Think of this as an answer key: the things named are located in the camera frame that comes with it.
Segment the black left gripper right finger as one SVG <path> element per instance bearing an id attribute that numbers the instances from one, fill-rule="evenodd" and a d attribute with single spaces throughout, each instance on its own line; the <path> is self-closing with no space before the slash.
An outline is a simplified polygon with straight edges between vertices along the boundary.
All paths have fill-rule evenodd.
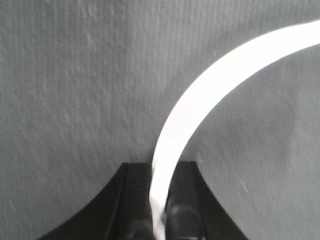
<path id="1" fill-rule="evenodd" d="M 168 240 L 245 240 L 194 161 L 178 162 L 165 207 Z"/>

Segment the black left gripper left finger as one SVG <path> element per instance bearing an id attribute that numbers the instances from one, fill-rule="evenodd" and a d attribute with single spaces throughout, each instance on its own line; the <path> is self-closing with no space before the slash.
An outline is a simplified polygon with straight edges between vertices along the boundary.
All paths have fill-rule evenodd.
<path id="1" fill-rule="evenodd" d="M 43 240 L 153 240 L 151 166 L 123 163 L 101 192 Z"/>

